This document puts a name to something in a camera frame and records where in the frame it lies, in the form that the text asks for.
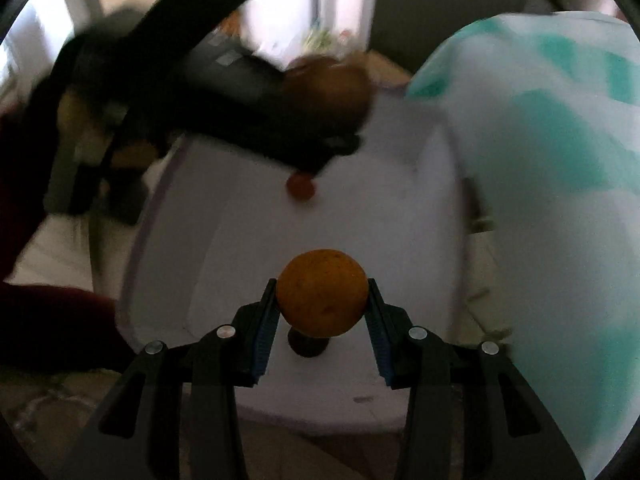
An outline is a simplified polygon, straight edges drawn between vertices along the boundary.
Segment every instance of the black device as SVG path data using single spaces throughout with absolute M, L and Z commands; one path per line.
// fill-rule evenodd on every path
M 197 343 L 147 344 L 90 419 L 60 480 L 177 480 L 184 382 L 192 384 L 191 477 L 246 480 L 234 388 L 253 387 L 266 371 L 280 317 L 275 289 L 270 280 L 258 303 Z M 553 418 L 497 344 L 446 344 L 386 304 L 373 279 L 365 318 L 387 386 L 411 389 L 397 480 L 449 479 L 454 383 L 466 403 L 465 479 L 584 479 Z

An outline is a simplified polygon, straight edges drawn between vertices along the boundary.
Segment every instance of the metal screw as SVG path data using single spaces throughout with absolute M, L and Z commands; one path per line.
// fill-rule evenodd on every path
M 425 339 L 428 335 L 428 332 L 423 329 L 421 326 L 412 326 L 409 329 L 409 337 L 411 339 L 417 339 L 418 341 Z
M 236 335 L 236 329 L 231 325 L 223 325 L 216 330 L 216 335 L 220 339 L 229 339 Z
M 482 343 L 481 348 L 487 355 L 496 355 L 500 351 L 500 347 L 493 341 L 485 341 Z
M 152 341 L 145 346 L 145 352 L 149 355 L 155 355 L 158 352 L 162 351 L 164 348 L 164 343 L 162 341 Z

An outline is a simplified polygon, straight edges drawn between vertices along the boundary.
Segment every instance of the dark red fabric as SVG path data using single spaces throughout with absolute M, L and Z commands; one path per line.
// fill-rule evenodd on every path
M 0 278 L 44 220 L 42 200 L 58 146 L 58 100 L 45 80 L 26 110 L 0 119 Z M 110 368 L 134 357 L 114 301 L 76 288 L 0 283 L 0 364 L 56 372 Z

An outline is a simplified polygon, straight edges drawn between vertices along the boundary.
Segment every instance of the silver bolt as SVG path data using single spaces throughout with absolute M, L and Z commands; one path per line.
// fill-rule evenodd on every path
M 229 339 L 236 335 L 236 329 L 231 325 L 223 325 L 216 330 L 216 335 L 220 339 Z
M 421 326 L 412 326 L 409 329 L 409 337 L 411 339 L 417 339 L 418 341 L 425 339 L 427 337 L 427 334 L 428 332 Z
M 487 355 L 496 355 L 500 351 L 500 347 L 493 341 L 485 341 L 482 343 L 481 348 Z
M 164 348 L 164 343 L 162 341 L 152 341 L 145 346 L 145 352 L 149 355 L 155 355 L 158 352 L 162 351 Z

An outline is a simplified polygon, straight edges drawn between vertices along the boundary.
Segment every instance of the red ball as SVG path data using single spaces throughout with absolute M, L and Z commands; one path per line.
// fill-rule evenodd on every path
M 297 202 L 308 202 L 316 194 L 313 175 L 297 171 L 287 179 L 287 192 Z

